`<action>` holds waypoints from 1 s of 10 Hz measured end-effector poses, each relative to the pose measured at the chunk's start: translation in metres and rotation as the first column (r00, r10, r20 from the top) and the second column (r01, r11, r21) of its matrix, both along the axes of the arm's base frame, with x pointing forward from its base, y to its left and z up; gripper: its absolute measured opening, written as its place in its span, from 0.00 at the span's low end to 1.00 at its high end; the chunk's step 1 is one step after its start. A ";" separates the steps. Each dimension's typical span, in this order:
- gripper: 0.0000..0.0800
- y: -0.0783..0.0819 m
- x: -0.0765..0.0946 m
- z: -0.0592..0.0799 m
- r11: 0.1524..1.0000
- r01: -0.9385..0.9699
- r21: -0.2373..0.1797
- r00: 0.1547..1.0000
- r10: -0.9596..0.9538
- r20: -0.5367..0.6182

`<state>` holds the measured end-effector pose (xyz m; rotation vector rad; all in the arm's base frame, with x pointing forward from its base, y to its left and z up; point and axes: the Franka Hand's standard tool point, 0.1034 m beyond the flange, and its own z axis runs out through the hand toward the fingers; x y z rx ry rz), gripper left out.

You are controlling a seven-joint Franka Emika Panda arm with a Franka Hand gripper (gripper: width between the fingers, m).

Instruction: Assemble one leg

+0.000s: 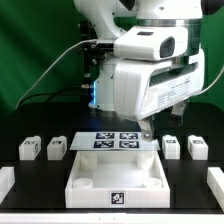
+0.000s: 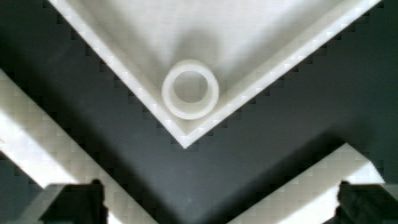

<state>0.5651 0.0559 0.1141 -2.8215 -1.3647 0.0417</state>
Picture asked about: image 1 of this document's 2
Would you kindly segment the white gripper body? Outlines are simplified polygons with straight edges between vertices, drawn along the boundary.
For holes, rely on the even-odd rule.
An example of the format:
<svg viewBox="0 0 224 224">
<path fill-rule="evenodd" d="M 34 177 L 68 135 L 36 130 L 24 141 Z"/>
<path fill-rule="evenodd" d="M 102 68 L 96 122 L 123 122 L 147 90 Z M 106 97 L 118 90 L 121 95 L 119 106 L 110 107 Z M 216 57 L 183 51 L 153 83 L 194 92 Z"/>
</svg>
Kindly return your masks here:
<svg viewBox="0 0 224 224">
<path fill-rule="evenodd" d="M 172 61 L 122 59 L 114 73 L 114 109 L 122 118 L 140 121 L 199 93 L 204 85 L 202 49 L 177 74 Z"/>
</svg>

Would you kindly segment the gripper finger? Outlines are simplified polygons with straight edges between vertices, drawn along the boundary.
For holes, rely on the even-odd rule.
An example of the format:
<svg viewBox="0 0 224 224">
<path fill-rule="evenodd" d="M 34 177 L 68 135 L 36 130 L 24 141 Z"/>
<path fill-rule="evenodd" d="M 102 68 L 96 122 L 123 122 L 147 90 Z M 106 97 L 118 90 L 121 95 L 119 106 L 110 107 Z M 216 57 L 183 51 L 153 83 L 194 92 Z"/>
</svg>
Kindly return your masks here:
<svg viewBox="0 0 224 224">
<path fill-rule="evenodd" d="M 153 120 L 147 117 L 138 122 L 141 129 L 141 135 L 144 140 L 152 140 L 154 135 Z"/>
<path fill-rule="evenodd" d="M 171 110 L 170 122 L 173 126 L 179 127 L 183 123 L 183 116 L 186 109 L 187 103 L 181 101 L 176 103 Z"/>
</svg>

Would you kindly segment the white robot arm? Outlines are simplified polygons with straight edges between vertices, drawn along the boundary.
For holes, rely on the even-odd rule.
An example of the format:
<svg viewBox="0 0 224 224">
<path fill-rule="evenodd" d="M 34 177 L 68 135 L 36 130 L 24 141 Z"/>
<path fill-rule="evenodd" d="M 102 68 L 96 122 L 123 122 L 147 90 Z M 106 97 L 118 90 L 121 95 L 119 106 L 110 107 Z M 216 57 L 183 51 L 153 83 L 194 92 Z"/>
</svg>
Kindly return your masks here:
<svg viewBox="0 0 224 224">
<path fill-rule="evenodd" d="M 201 20 L 224 0 L 74 0 L 96 39 L 86 53 L 100 66 L 89 106 L 139 124 L 153 138 L 154 115 L 169 108 L 182 124 L 187 100 L 202 92 Z"/>
</svg>

